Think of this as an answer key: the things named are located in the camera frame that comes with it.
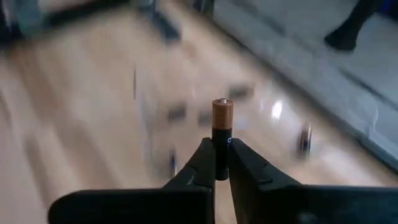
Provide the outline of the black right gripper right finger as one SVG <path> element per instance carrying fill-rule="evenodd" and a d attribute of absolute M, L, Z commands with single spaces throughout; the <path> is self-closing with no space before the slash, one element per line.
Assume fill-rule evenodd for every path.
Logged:
<path fill-rule="evenodd" d="M 397 223 L 396 188 L 301 184 L 237 138 L 228 162 L 238 223 Z"/>

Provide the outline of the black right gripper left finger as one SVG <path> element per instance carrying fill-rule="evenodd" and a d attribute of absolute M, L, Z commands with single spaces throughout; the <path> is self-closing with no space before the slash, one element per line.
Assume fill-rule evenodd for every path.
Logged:
<path fill-rule="evenodd" d="M 78 190 L 54 201 L 50 224 L 214 223 L 215 149 L 204 138 L 179 173 L 154 189 Z"/>

